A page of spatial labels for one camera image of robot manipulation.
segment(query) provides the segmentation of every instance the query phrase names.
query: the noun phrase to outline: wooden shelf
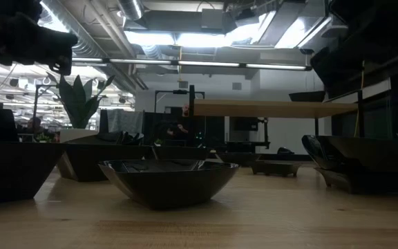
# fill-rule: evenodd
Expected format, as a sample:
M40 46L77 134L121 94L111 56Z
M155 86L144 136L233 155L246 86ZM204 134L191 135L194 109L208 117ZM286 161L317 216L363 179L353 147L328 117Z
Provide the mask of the wooden shelf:
M196 116L324 118L357 110L357 104L248 100L194 100Z

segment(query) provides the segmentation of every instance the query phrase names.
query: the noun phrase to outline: potted plant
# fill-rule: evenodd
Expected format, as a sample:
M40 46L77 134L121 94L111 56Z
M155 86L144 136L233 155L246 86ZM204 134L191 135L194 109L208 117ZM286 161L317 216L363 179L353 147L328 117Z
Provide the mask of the potted plant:
M58 83L59 100L73 127L70 130L61 131L61 142L96 134L97 131L86 130L86 127L100 105L101 93L111 85L115 76L109 77L105 82L100 82L102 87L94 96L92 96L93 80L89 80L83 85L81 77L78 75L71 86L64 76L61 76L59 82L51 74L48 74L48 77L51 81Z

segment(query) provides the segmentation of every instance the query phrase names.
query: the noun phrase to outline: light wood tabletop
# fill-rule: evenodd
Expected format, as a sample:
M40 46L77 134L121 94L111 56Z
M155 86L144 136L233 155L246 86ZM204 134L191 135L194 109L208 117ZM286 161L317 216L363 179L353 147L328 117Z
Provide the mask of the light wood tabletop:
M327 189L306 166L297 178L242 168L208 203L152 211L54 171L34 200L0 204L0 248L398 248L398 196Z
M324 118L357 110L357 104L252 100L194 100L196 116Z

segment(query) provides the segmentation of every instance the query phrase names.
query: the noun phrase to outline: shelf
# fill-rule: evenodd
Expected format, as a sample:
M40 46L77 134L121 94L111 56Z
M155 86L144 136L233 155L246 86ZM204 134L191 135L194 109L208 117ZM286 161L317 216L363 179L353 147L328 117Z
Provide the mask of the shelf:
M196 116L324 118L356 111L357 104L249 100L194 100Z

